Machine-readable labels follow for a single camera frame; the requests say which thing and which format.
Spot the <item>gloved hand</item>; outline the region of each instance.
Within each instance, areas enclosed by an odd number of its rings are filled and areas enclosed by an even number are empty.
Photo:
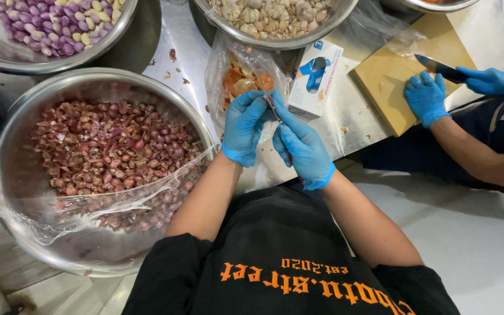
[[[256,163],[256,146],[264,123],[270,118],[264,113],[268,103],[264,91],[248,91],[239,95],[227,108],[225,117],[225,140],[221,149],[225,155],[244,167]]]
[[[273,135],[273,147],[287,167],[295,167],[297,174],[303,179],[305,190],[326,187],[334,174],[335,166],[320,136],[285,108],[277,90],[273,90],[273,104],[277,116],[285,123],[277,126]]]
[[[434,81],[429,73],[424,71],[419,76],[421,80],[416,76],[409,78],[410,81],[405,85],[404,96],[421,124],[425,129],[429,129],[437,119],[450,117],[443,107],[445,83],[440,74],[435,76]]]
[[[504,95],[504,72],[493,68],[485,71],[464,67],[456,69],[468,76],[466,85],[470,90],[484,95]]]

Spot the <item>plastic bag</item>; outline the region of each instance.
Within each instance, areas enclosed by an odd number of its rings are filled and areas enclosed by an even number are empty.
[[[0,201],[0,218],[8,225],[26,227],[26,233],[42,245],[50,245],[68,233],[98,229],[105,224],[111,227],[104,228],[113,231],[159,229],[168,225],[194,183],[205,172],[214,152],[212,146],[159,181],[117,193],[17,200],[32,205],[28,213],[19,213],[11,204]]]
[[[209,55],[209,60],[207,61],[205,75],[209,115],[217,127],[221,130],[225,129],[226,106],[235,97],[235,95],[226,91],[223,84],[223,80],[229,80],[227,76],[231,75],[228,71],[233,71],[231,61],[233,64],[238,62],[247,77],[250,74],[254,74],[258,78],[256,84],[259,83],[259,85],[264,85],[264,87],[257,86],[257,90],[271,90],[273,88],[281,92],[284,104],[287,106],[289,79],[277,66],[271,53],[247,47],[233,40],[224,32],[217,32],[211,55]],[[270,76],[271,79],[262,80],[264,76]],[[243,91],[253,86],[254,80],[243,78],[242,80],[238,80],[237,83],[234,84],[237,87],[236,89],[240,88],[242,90],[239,91]],[[266,122],[259,143],[261,144],[271,138],[276,128],[277,122]]]
[[[418,41],[427,40],[427,37],[406,22],[384,13],[378,0],[357,3],[346,23],[356,39],[371,48],[386,45],[393,53],[403,57],[424,53]]]

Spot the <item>stainless steel table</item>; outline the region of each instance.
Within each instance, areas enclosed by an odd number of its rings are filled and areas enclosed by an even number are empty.
[[[160,2],[162,27],[155,53],[148,61],[144,60],[146,57],[136,60],[148,64],[143,70],[144,75],[163,82],[186,98],[204,118],[214,140],[218,142],[218,133],[205,110],[206,90],[203,83],[207,59],[211,52],[204,36],[211,42],[214,31],[199,18],[196,22],[193,21],[187,2],[171,1]],[[158,5],[157,0],[150,0],[150,3]],[[496,67],[504,70],[504,0],[480,1],[466,10],[448,16],[479,69]],[[310,121],[309,125],[318,131],[331,158],[335,160],[380,141],[390,133],[355,81],[348,75],[352,68],[365,60],[381,44],[374,42],[374,45],[367,46],[360,43],[346,24],[341,25],[326,39],[344,47],[340,60],[343,67],[335,73],[336,81],[328,98],[330,106],[326,108],[323,117]],[[176,62],[169,58],[171,48],[176,50]],[[167,71],[170,72],[170,78],[164,78]],[[184,84],[183,78],[190,83]],[[4,87],[0,85],[1,111],[39,80],[41,78],[0,74],[0,83],[5,84]],[[477,95],[462,87],[446,100],[446,105],[452,109],[476,97]],[[349,132],[344,134],[341,130],[329,126],[348,127]],[[284,165],[273,150],[271,141],[267,141],[258,146],[256,166],[244,170],[237,193],[274,186],[295,176],[294,169]]]

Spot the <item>stainless steel bowl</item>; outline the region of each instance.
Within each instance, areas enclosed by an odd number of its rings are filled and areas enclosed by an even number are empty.
[[[326,22],[306,35],[289,39],[267,39],[261,37],[256,39],[253,35],[235,28],[215,12],[206,13],[206,15],[211,20],[211,23],[243,43],[270,50],[290,50],[308,46],[310,43],[332,32],[347,18],[357,4],[357,1],[358,0],[332,0],[332,6],[328,9],[329,18]],[[207,0],[194,0],[194,2],[202,12],[211,10],[211,6]]]
[[[459,0],[452,1],[447,4],[429,3],[423,0],[380,0],[390,8],[399,11],[416,10],[428,13],[449,13],[462,10],[478,2],[479,0]]]
[[[28,90],[10,108],[0,134],[0,205],[14,213],[33,213],[43,209],[42,198],[55,196],[42,167],[43,159],[33,151],[30,139],[45,108],[61,101],[117,101],[127,99],[157,105],[171,121],[184,122],[203,147],[213,146],[213,138],[198,112],[178,93],[143,75],[110,68],[85,68],[54,76]],[[111,277],[137,271],[153,244],[164,235],[161,229],[146,232],[112,232],[89,225],[78,232],[57,238],[44,246],[32,237],[29,227],[14,216],[6,216],[4,225],[18,245],[37,259],[72,274]]]
[[[80,66],[107,52],[132,22],[138,0],[127,0],[122,15],[108,34],[90,49],[70,57],[47,57],[31,51],[24,43],[5,37],[0,22],[0,72],[15,75],[42,75]]]

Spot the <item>hand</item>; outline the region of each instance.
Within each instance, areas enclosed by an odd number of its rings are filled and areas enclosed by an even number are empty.
[[[243,167],[256,163],[256,146],[264,123],[273,113],[264,113],[268,103],[264,91],[249,91],[239,95],[227,108],[225,140],[221,145],[225,155]]]
[[[504,95],[504,72],[493,68],[485,71],[464,67],[456,69],[468,76],[466,85],[470,90],[484,95]]]
[[[273,104],[277,116],[285,123],[277,126],[273,135],[273,147],[287,167],[295,166],[297,174],[303,178],[305,190],[326,187],[334,174],[335,166],[320,136],[285,108],[277,90],[273,90]]]
[[[434,81],[429,73],[424,71],[419,76],[421,80],[416,76],[409,78],[410,81],[405,85],[404,96],[421,124],[425,129],[429,129],[437,119],[450,117],[443,107],[445,83],[440,74],[435,76]]]

